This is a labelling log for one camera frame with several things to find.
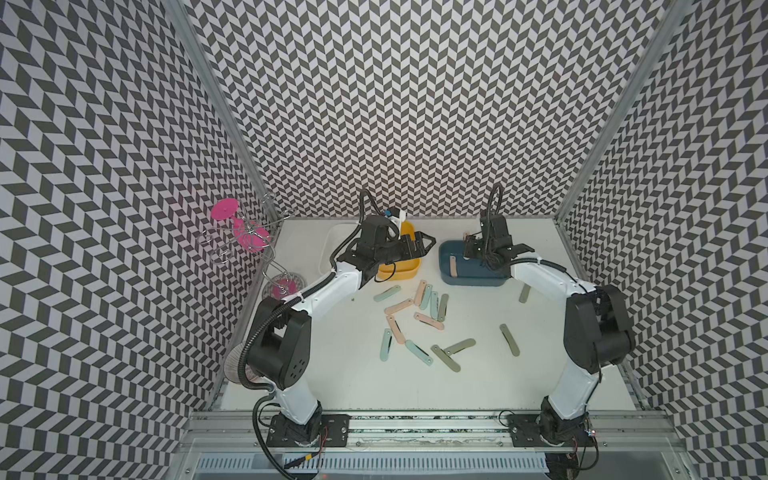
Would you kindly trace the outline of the pink fruit knife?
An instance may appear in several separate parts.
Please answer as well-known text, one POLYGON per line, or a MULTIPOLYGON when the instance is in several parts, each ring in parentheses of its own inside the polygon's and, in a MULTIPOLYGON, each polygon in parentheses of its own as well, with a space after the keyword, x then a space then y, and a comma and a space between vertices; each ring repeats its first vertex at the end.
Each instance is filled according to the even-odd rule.
POLYGON ((458 272, 458 262, 457 258, 454 255, 451 255, 449 257, 449 267, 450 267, 450 275, 452 278, 457 278, 459 276, 458 272))
POLYGON ((434 320, 431 317, 424 315, 422 313, 415 313, 414 319, 423 324, 429 325, 437 330, 442 331, 444 329, 444 325, 441 322, 438 322, 437 320, 434 320))
POLYGON ((414 305, 413 300, 412 299, 407 299, 407 300, 401 301, 401 302, 399 302, 399 303, 397 303, 395 305, 386 307, 384 309, 384 313, 387 316, 394 316, 395 314, 397 314, 397 313, 399 313, 399 312, 401 312, 403 310, 406 310, 406 309, 412 307, 413 305, 414 305))
POLYGON ((422 300, 424 298, 424 292, 426 290, 426 287, 427 287, 427 282, 425 280, 420 280, 416 290, 416 294, 413 299, 413 302, 416 306, 421 305, 422 300))
POLYGON ((406 338, 401 328, 399 327, 399 324, 397 323, 397 320, 395 319, 395 317, 393 315, 387 315, 386 320, 395 341, 400 345, 404 345, 406 343, 406 338))

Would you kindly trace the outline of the mint fruit knife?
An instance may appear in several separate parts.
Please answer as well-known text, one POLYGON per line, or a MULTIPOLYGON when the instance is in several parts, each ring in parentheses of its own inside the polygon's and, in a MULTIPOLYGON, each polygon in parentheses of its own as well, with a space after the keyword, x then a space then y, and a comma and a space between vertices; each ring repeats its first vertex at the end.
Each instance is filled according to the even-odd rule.
POLYGON ((428 353, 426 353, 424 350, 422 350, 412 340, 410 339, 406 340, 405 347, 410 353, 412 353, 416 358, 418 358, 425 365, 431 366, 434 363, 434 360, 432 359, 432 357, 428 353))
POLYGON ((430 317, 433 320, 438 320, 439 318, 439 295, 436 291, 431 292, 430 296, 430 317))
POLYGON ((432 298, 432 293, 433 293, 433 285, 427 284, 423 291, 421 302, 419 304, 420 310, 426 310, 429 307, 431 298, 432 298))
POLYGON ((398 292, 401 291, 401 289, 402 289, 402 287, 400 285, 394 285, 394 286, 384 290, 383 292, 376 294, 373 297, 373 300, 375 302, 385 301, 385 300, 393 297, 394 295, 396 295, 398 292))
POLYGON ((391 329, 386 328, 383 331, 380 350, 379 350, 379 358, 382 362, 386 362, 389 359, 393 342, 394 342, 393 332, 391 329))

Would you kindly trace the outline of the mint fruit knife far left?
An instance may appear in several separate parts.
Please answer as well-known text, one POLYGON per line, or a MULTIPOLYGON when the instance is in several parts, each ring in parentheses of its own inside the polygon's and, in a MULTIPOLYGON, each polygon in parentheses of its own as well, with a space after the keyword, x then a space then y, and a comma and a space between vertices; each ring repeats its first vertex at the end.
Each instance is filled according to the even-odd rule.
POLYGON ((385 301, 385 300, 393 297, 394 295, 396 295, 398 292, 401 291, 401 289, 402 289, 402 287, 400 285, 394 285, 394 286, 384 290, 383 292, 376 294, 373 297, 373 300, 375 302, 385 301))

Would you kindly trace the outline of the mint fruit knife upper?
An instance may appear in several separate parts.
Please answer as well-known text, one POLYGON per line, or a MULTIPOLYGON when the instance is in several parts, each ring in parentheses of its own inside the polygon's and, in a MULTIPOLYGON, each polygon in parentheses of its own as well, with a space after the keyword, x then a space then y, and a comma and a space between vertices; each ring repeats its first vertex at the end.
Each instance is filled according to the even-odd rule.
POLYGON ((431 298, 432 298, 432 293, 433 293, 433 285, 427 284, 423 291, 421 302, 419 304, 420 310, 426 310, 429 307, 431 298))

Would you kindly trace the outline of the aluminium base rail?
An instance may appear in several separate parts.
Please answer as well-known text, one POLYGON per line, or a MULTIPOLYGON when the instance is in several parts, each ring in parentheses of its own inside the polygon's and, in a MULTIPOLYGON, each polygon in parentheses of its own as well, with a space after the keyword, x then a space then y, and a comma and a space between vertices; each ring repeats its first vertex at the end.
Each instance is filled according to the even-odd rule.
MULTIPOLYGON (((273 409, 259 421, 249 411, 195 413, 186 424, 181 447, 212 445, 222 448, 256 447, 260 430, 276 452, 299 450, 272 425, 273 409)), ((542 439, 532 411, 352 410, 331 411, 319 437, 306 448, 336 451, 552 451, 678 452, 684 442, 671 420, 660 411, 593 411, 585 426, 565 440, 542 439)))

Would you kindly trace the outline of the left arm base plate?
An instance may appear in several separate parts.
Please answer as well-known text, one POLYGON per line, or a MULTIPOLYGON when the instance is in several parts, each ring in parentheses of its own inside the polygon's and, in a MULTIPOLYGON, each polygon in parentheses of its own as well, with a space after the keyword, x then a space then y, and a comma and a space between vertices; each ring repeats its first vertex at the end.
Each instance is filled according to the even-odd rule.
POLYGON ((345 414, 315 413, 306 424, 298 424, 284 414, 275 415, 269 425, 266 444, 269 447, 319 448, 345 447, 351 417, 345 414))

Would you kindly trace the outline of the dark teal storage box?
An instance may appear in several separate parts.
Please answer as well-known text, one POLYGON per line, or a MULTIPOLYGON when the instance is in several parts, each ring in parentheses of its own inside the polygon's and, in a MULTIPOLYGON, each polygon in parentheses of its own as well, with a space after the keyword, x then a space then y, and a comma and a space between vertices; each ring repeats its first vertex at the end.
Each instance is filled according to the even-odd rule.
POLYGON ((449 285, 498 287, 511 278, 507 271, 492 271, 488 269, 482 260, 466 259, 464 240, 442 242, 439 246, 438 259, 441 277, 449 285), (457 278, 452 278, 450 275, 449 257, 451 255, 457 258, 459 272, 457 278))

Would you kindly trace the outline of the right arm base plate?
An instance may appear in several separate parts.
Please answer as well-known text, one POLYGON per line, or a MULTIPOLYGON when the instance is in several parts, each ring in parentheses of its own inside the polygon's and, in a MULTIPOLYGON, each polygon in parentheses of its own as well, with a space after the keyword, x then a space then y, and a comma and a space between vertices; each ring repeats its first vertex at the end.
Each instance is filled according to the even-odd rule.
POLYGON ((515 447, 592 447, 593 437, 588 432, 584 416, 562 420, 557 415, 509 414, 506 425, 515 447))

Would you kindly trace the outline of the olive fruit knife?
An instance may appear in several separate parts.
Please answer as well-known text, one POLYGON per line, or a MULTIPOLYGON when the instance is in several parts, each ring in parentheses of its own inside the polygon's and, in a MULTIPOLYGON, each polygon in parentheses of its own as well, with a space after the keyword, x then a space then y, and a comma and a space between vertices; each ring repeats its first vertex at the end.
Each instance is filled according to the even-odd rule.
POLYGON ((505 341, 506 341, 506 343, 508 345, 508 348, 509 348, 511 354, 514 357, 519 357, 520 354, 521 354, 520 347, 518 346, 516 340, 514 339, 514 337, 513 337, 512 333, 511 333, 511 330, 509 329, 509 327, 506 324, 501 324, 499 326, 499 329, 500 329, 500 331, 501 331, 501 333, 502 333, 502 335, 503 335, 503 337, 504 337, 504 339, 505 339, 505 341))
POLYGON ((452 355, 455 352, 455 346, 452 345, 447 348, 442 348, 438 345, 432 345, 431 351, 436 357, 442 361, 451 371, 458 373, 461 371, 461 366, 452 359, 452 355))
POLYGON ((531 287, 528 284, 524 284, 522 289, 521 289, 518 301, 521 304, 525 304, 528 301, 528 298, 530 296, 530 292, 531 292, 531 287))
POLYGON ((442 294, 439 299, 436 301, 437 305, 437 321, 440 323, 443 323, 445 321, 446 315, 447 315, 447 305, 449 301, 449 295, 448 294, 442 294))

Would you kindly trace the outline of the white storage box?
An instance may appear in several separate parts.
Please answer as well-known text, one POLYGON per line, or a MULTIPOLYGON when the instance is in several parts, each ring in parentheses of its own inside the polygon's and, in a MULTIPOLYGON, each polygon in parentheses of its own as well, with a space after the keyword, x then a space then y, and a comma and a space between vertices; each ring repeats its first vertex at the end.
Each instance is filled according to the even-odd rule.
POLYGON ((330 227, 326 234, 318 262, 318 272, 321 275, 330 272, 330 258, 337 258, 339 256, 339 253, 333 255, 333 252, 353 233, 356 227, 356 223, 338 223, 330 227))

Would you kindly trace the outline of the mint fruit knife lower left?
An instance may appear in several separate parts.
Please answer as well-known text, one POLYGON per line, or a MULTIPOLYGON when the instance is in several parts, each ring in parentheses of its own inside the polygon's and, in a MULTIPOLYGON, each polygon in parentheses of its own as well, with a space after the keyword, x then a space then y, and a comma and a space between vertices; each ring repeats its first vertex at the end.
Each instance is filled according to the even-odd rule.
POLYGON ((380 350, 379 350, 379 358, 382 362, 386 362, 389 359, 393 342, 394 342, 393 332, 391 329, 386 328, 383 331, 380 350))

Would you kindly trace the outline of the olive fruit knife far right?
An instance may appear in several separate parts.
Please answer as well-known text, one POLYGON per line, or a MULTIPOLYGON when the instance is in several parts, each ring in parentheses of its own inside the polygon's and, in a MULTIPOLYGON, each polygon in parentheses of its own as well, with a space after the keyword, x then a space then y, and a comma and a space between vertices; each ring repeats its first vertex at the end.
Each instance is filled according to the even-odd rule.
POLYGON ((522 289, 521 289, 518 301, 521 304, 525 304, 528 301, 528 298, 530 296, 530 292, 531 292, 531 287, 528 284, 524 284, 522 289))

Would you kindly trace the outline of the yellow storage box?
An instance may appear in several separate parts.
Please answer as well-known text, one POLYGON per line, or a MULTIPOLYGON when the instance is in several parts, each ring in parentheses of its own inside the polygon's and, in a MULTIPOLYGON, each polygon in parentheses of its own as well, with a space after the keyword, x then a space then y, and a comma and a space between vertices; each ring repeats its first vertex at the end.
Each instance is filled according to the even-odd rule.
MULTIPOLYGON (((415 239, 415 229, 410 221, 401 225, 401 235, 415 239)), ((413 278, 421 266, 420 259, 410 259, 395 264, 386 264, 379 267, 375 280, 377 282, 401 281, 413 278)))

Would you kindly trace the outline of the olive fruit knife upper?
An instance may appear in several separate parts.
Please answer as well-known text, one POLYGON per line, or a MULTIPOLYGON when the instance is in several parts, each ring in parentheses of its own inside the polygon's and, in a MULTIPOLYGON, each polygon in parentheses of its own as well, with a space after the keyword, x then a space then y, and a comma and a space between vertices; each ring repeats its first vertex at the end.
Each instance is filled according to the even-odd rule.
POLYGON ((440 323, 443 323, 445 321, 446 315, 447 315, 447 305, 449 301, 449 295, 448 294, 442 294, 439 299, 436 301, 437 305, 437 321, 440 323))

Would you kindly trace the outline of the olive fruit knife angled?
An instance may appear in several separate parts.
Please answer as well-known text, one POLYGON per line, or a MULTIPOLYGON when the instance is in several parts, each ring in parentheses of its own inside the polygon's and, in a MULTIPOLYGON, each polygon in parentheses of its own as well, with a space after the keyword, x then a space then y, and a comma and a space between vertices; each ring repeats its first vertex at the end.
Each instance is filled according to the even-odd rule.
POLYGON ((453 356, 475 345, 476 345, 476 340, 473 338, 468 338, 468 339, 459 341, 453 345, 450 345, 448 347, 445 347, 443 351, 445 352, 446 355, 453 356))

